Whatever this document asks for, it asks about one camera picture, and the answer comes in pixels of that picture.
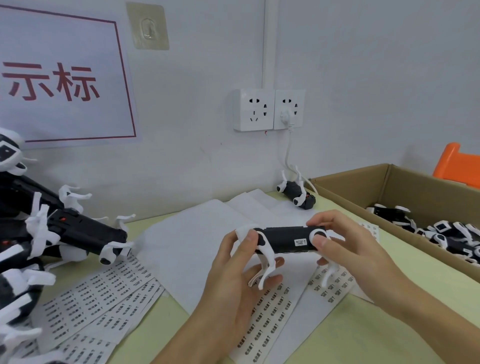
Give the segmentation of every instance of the person's right hand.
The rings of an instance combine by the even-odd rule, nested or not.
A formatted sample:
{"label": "person's right hand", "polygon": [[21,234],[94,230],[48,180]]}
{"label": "person's right hand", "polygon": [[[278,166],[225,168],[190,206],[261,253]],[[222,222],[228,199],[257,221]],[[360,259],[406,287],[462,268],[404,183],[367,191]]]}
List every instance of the person's right hand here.
{"label": "person's right hand", "polygon": [[[320,212],[307,226],[323,226],[342,235],[345,241],[315,235],[312,244],[320,255],[344,266],[360,288],[377,306],[400,318],[415,284],[396,266],[370,232],[338,210]],[[317,262],[327,264],[324,258]]]}

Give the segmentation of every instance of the orange chair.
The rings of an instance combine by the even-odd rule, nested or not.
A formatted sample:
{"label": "orange chair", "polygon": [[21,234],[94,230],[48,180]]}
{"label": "orange chair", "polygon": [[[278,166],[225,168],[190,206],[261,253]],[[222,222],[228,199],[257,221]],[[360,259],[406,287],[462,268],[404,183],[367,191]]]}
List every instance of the orange chair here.
{"label": "orange chair", "polygon": [[445,147],[433,176],[480,188],[480,156],[460,153],[459,143]]}

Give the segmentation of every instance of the white power cord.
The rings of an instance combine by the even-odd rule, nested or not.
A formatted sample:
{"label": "white power cord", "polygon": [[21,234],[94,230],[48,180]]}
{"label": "white power cord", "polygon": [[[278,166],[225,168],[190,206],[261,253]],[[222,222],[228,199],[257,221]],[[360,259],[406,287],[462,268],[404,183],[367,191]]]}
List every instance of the white power cord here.
{"label": "white power cord", "polygon": [[292,132],[293,132],[293,122],[292,122],[292,118],[291,118],[291,115],[292,115],[292,112],[291,112],[291,109],[287,109],[287,110],[284,110],[280,113],[280,119],[281,121],[286,125],[288,126],[288,146],[287,146],[287,153],[285,154],[285,167],[287,167],[287,169],[289,169],[291,172],[295,173],[299,178],[303,178],[303,180],[305,182],[307,182],[310,187],[312,188],[312,190],[318,194],[317,192],[317,189],[315,188],[315,186],[310,182],[310,180],[308,178],[306,178],[305,176],[302,176],[300,174],[300,172],[297,172],[297,170],[294,170],[293,169],[293,166],[289,165],[288,164],[288,157],[290,155],[290,148],[292,146]]}

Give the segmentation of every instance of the yellow tabletop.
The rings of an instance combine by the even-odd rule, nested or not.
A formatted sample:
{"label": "yellow tabletop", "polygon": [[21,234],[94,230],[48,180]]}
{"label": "yellow tabletop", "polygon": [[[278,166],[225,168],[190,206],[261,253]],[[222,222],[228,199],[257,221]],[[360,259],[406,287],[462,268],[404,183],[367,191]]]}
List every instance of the yellow tabletop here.
{"label": "yellow tabletop", "polygon": [[[277,192],[269,193],[285,199]],[[320,211],[338,209],[356,221],[359,217],[323,197],[316,196]],[[136,239],[149,226],[170,215],[127,224],[129,238]],[[480,285],[397,237],[380,232],[380,244],[402,271],[415,283],[480,327]],[[53,270],[54,287],[45,290],[42,301],[99,269],[98,257]],[[138,328],[118,345],[108,364],[148,364],[188,318],[172,297],[160,297]],[[232,363],[227,358],[222,363]],[[307,340],[290,356],[288,364],[299,363],[443,363],[430,347],[410,329],[375,305],[347,295]]]}

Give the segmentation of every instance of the white wall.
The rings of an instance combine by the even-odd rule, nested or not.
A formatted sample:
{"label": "white wall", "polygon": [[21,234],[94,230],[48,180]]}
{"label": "white wall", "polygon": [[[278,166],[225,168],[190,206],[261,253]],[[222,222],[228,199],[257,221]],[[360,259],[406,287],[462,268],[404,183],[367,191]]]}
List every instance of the white wall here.
{"label": "white wall", "polygon": [[478,0],[281,0],[278,23],[276,87],[307,89],[310,175],[432,173],[453,141],[480,154]]}
{"label": "white wall", "polygon": [[[41,160],[30,177],[92,192],[93,217],[145,218],[279,181],[285,132],[237,133],[231,119],[231,91],[261,87],[263,0],[153,2],[170,50],[136,50],[129,34],[122,45],[143,141],[27,153]],[[129,31],[123,0],[31,3],[106,13]],[[381,162],[431,172],[453,140],[480,154],[476,2],[358,3],[281,2],[276,85],[307,89],[291,162],[316,177]]]}

